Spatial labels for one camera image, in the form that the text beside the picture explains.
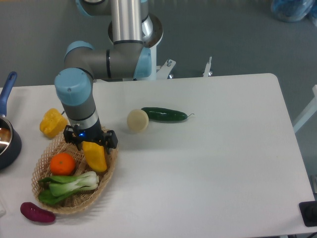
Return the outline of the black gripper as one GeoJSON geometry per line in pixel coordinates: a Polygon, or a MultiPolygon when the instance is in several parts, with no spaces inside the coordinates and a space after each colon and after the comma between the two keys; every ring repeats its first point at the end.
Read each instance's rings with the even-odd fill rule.
{"type": "Polygon", "coordinates": [[[64,140],[66,143],[73,144],[77,147],[78,151],[82,150],[82,142],[94,142],[102,145],[107,154],[110,154],[112,149],[117,148],[118,139],[113,130],[103,132],[99,123],[94,124],[90,128],[80,129],[79,125],[72,127],[66,125],[63,131],[64,140]]]}

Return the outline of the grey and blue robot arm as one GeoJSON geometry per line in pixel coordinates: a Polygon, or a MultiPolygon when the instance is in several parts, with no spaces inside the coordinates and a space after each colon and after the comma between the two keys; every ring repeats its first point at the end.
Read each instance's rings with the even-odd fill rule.
{"type": "Polygon", "coordinates": [[[138,79],[152,73],[151,50],[144,46],[142,23],[148,18],[146,0],[78,0],[88,16],[112,17],[113,49],[98,51],[84,41],[71,43],[64,57],[64,69],[54,85],[70,124],[64,130],[67,143],[82,149],[82,142],[94,142],[107,153],[118,140],[114,131],[104,132],[97,113],[95,79],[138,79]]]}

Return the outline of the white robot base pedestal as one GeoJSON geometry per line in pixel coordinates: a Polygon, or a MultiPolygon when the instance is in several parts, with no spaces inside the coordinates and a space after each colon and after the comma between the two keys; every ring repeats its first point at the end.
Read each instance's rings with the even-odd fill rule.
{"type": "Polygon", "coordinates": [[[163,26],[161,21],[152,13],[142,22],[143,43],[151,50],[152,74],[140,80],[172,79],[172,71],[176,61],[167,59],[162,65],[157,64],[158,46],[163,39],[163,26]]]}

